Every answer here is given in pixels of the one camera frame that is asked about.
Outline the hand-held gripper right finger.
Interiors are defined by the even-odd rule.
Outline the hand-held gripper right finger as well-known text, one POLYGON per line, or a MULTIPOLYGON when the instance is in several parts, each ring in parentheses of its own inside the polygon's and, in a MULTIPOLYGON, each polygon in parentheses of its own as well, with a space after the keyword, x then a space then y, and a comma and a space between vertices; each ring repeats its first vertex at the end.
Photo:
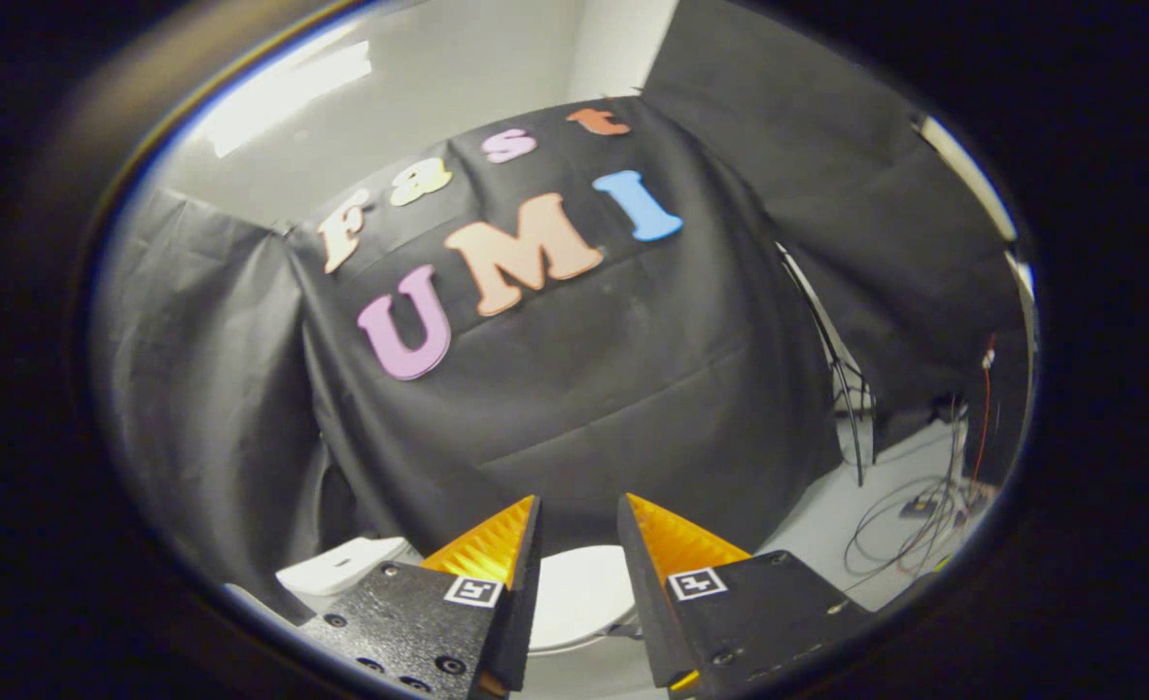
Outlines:
POLYGON ((672 699, 796 690, 873 617, 795 554, 753 555, 632 493, 617 531, 651 678, 672 699))

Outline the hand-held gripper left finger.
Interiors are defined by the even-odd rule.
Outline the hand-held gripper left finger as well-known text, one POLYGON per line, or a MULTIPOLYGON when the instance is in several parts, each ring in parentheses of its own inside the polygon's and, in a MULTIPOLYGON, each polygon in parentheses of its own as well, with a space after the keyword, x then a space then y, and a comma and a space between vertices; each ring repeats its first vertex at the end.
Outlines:
POLYGON ((541 514, 539 497, 520 498, 421 563, 375 564, 299 632, 407 697, 507 699, 524 687, 541 514))

